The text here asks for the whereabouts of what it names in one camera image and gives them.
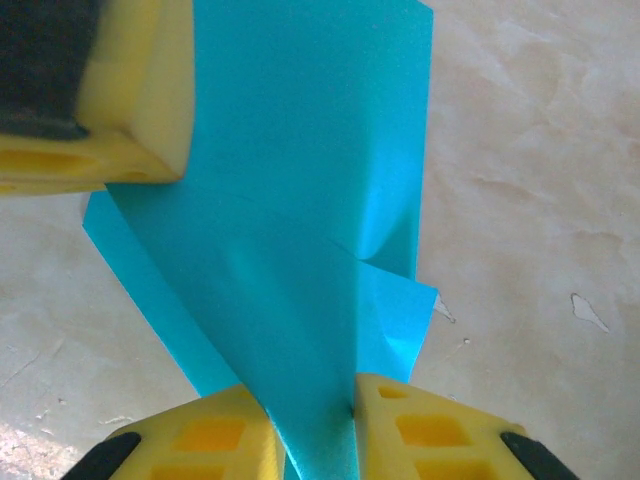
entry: blue paper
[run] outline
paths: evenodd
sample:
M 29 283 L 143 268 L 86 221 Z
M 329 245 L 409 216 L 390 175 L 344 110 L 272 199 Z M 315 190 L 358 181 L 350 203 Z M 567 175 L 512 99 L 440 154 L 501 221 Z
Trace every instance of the blue paper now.
M 354 374 L 407 381 L 435 301 L 409 280 L 431 11 L 196 0 L 195 20 L 185 180 L 109 186 L 86 229 L 198 391 L 237 376 L 300 478 L 357 478 Z

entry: yellow foam block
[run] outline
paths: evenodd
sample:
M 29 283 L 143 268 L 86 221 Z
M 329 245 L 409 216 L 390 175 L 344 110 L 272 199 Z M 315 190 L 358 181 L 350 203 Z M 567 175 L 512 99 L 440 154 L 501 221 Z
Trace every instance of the yellow foam block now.
M 284 448 L 243 386 L 128 425 L 142 441 L 110 480 L 280 480 Z
M 36 196 L 55 195 L 61 193 L 82 193 L 104 190 L 102 183 L 60 183 L 60 182 L 0 182 L 0 195 L 5 196 Z
M 500 434 L 524 429 L 403 383 L 356 376 L 363 480 L 531 480 Z
M 194 88 L 192 2 L 107 0 L 75 114 L 90 135 L 0 135 L 0 183 L 59 183 L 62 191 L 176 181 L 189 155 Z

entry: marble floor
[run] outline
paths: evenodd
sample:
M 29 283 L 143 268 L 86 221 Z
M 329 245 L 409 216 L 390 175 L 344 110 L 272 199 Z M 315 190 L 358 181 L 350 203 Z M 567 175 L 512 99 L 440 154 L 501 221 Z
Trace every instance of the marble floor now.
M 419 279 L 441 302 L 413 382 L 525 425 L 583 479 L 639 478 L 637 2 L 431 6 Z M 195 397 L 85 201 L 0 199 L 2 480 L 57 479 Z

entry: black rubber pad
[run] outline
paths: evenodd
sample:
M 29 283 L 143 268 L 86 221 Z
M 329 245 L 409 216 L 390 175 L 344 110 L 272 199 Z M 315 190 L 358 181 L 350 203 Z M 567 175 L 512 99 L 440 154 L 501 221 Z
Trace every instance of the black rubber pad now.
M 141 441 L 135 432 L 105 440 L 89 450 L 62 480 L 109 480 Z
M 0 132 L 73 140 L 78 89 L 105 0 L 0 0 Z
M 579 480 L 547 447 L 514 432 L 500 438 L 534 480 Z

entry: floor stain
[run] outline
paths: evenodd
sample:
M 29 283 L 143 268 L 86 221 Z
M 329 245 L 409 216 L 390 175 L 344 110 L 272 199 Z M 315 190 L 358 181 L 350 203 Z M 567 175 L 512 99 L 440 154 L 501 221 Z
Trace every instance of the floor stain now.
M 447 306 L 444 304 L 444 302 L 442 301 L 442 298 L 440 298 L 440 294 L 438 294 L 438 296 L 436 297 L 435 309 L 436 309 L 436 312 L 438 312 L 441 315 L 444 315 L 446 319 L 449 320 L 451 323 L 456 323 L 457 321 L 456 318 L 451 314 Z
M 609 327 L 600 319 L 593 311 L 591 304 L 577 293 L 571 294 L 571 303 L 573 304 L 573 314 L 580 320 L 586 320 L 597 325 L 600 330 L 609 333 Z

